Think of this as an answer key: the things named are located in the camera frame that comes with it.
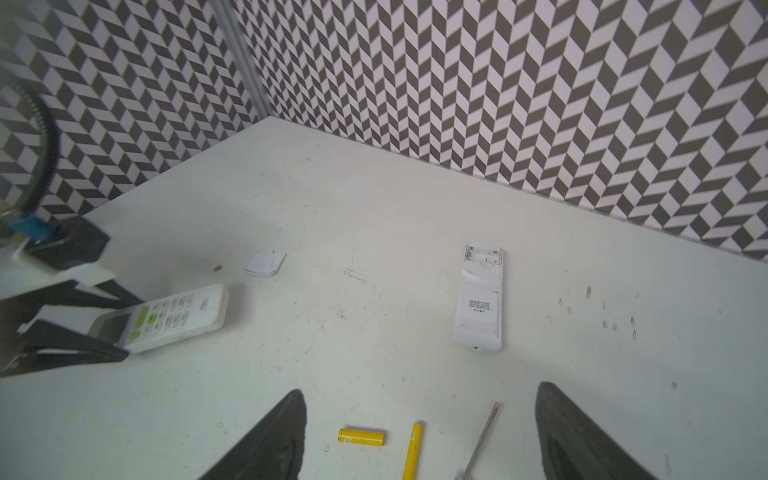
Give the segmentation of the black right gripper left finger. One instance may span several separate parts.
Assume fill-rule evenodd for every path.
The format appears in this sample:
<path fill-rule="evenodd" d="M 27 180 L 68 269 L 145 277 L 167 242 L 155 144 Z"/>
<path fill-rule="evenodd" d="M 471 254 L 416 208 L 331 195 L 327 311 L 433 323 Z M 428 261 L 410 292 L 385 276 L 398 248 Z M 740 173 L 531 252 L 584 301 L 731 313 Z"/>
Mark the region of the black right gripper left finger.
<path fill-rule="evenodd" d="M 292 390 L 201 479 L 296 480 L 306 425 L 304 396 L 299 389 Z"/>

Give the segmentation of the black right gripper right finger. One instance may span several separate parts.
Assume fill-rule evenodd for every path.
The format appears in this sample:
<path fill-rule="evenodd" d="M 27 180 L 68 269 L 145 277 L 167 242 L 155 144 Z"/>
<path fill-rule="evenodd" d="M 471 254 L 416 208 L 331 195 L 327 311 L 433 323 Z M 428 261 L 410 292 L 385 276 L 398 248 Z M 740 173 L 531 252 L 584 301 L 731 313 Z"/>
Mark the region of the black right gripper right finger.
<path fill-rule="evenodd" d="M 653 477 L 552 382 L 538 386 L 535 419 L 547 479 Z"/>

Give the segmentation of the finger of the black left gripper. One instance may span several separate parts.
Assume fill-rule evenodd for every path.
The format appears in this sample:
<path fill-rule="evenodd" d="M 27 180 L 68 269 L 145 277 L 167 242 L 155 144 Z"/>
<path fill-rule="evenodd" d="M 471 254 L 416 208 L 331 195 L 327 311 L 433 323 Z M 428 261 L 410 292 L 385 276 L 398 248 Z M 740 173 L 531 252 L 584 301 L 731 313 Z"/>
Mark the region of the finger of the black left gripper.
<path fill-rule="evenodd" d="M 143 303 L 142 299 L 114 280 L 108 280 L 94 286 L 106 296 L 80 290 L 80 286 L 81 283 L 75 280 L 62 282 L 2 300 L 1 308 L 13 308 L 23 312 L 38 312 L 44 306 L 120 310 Z"/>
<path fill-rule="evenodd" d="M 1 377 L 77 365 L 119 363 L 129 352 L 98 338 L 46 320 L 37 320 L 23 333 L 1 335 Z"/>

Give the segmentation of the white TCL remote control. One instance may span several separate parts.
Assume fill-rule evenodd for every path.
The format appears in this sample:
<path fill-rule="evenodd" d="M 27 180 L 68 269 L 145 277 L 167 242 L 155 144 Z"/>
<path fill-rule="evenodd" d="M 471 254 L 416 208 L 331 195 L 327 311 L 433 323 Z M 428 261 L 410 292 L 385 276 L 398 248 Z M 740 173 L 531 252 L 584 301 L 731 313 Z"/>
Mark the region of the white TCL remote control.
<path fill-rule="evenodd" d="M 88 335 L 131 354 L 214 332 L 225 322 L 229 290 L 213 284 L 105 313 Z"/>

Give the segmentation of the clear handle screwdriver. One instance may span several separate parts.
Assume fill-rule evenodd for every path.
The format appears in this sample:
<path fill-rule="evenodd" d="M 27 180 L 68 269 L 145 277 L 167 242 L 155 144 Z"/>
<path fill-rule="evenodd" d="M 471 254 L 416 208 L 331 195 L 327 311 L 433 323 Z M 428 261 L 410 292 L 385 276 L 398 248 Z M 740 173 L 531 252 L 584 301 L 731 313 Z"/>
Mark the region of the clear handle screwdriver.
<path fill-rule="evenodd" d="M 469 480 L 472 478 L 472 472 L 479 460 L 484 444 L 486 443 L 486 440 L 493 428 L 496 418 L 498 417 L 501 406 L 502 404 L 500 402 L 495 402 L 493 404 L 491 411 L 489 413 L 489 416 L 485 422 L 485 425 L 479 435 L 477 443 L 475 444 L 475 447 L 470 456 L 470 459 L 467 462 L 466 467 L 457 472 L 457 474 L 454 477 L 455 480 Z"/>

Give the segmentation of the white remote green buttons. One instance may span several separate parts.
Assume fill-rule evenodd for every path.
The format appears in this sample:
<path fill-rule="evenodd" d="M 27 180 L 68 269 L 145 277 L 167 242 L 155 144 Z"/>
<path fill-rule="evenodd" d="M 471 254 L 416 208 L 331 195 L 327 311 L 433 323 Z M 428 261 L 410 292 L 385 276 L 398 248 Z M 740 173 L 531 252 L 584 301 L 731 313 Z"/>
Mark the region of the white remote green buttons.
<path fill-rule="evenodd" d="M 503 260 L 500 247 L 465 246 L 453 325 L 456 344 L 485 353 L 502 350 Z"/>

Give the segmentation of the white battery cover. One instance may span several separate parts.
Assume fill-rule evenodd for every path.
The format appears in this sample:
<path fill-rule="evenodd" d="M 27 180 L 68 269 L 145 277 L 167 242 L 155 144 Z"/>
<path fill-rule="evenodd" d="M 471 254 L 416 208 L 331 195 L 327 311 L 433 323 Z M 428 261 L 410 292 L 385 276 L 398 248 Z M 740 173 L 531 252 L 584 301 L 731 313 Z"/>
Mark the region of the white battery cover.
<path fill-rule="evenodd" d="M 287 254 L 276 250 L 256 252 L 244 268 L 250 275 L 269 278 L 276 275 Z"/>

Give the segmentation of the aluminium corner post left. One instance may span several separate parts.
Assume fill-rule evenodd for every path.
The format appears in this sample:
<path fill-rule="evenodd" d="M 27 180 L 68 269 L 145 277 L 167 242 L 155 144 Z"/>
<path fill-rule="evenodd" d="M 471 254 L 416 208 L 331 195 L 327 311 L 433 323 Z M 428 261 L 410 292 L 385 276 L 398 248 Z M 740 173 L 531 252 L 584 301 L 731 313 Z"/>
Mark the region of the aluminium corner post left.
<path fill-rule="evenodd" d="M 272 114 L 269 97 L 262 84 L 252 51 L 247 44 L 247 37 L 238 22 L 238 14 L 232 1 L 211 0 L 214 15 L 223 32 L 225 42 L 234 58 L 234 63 L 242 77 L 251 101 L 260 120 Z"/>

